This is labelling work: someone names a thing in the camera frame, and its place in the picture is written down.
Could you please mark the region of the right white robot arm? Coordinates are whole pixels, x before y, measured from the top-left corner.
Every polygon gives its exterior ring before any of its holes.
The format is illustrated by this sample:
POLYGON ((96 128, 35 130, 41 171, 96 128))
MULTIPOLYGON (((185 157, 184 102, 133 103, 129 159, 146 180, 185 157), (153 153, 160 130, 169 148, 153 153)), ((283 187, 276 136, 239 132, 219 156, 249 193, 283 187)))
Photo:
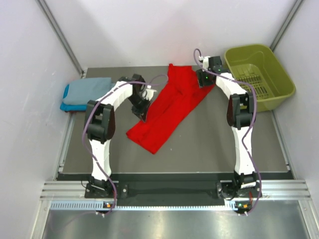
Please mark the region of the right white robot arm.
POLYGON ((255 90, 250 84, 234 79, 219 56, 199 55, 194 59, 200 67, 196 71, 199 86, 215 85, 228 99, 226 119, 234 135, 236 163, 234 179, 231 183, 222 183, 219 192, 227 200, 244 197, 256 187, 258 176, 251 145, 257 113, 255 90))

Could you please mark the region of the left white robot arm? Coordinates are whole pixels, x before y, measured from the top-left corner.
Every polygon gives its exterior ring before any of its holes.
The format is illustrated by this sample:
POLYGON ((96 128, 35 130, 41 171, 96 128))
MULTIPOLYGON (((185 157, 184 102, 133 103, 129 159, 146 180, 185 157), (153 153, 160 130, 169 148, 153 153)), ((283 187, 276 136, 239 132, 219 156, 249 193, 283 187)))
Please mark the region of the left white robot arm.
POLYGON ((141 75, 121 77, 116 84, 102 97, 90 100, 85 111, 84 131, 87 136, 93 160, 93 170, 87 184, 87 190, 100 197, 113 197, 115 185, 110 176, 110 144, 114 136, 115 111, 125 101, 132 104, 132 113, 143 122, 147 119, 154 91, 147 86, 141 75))

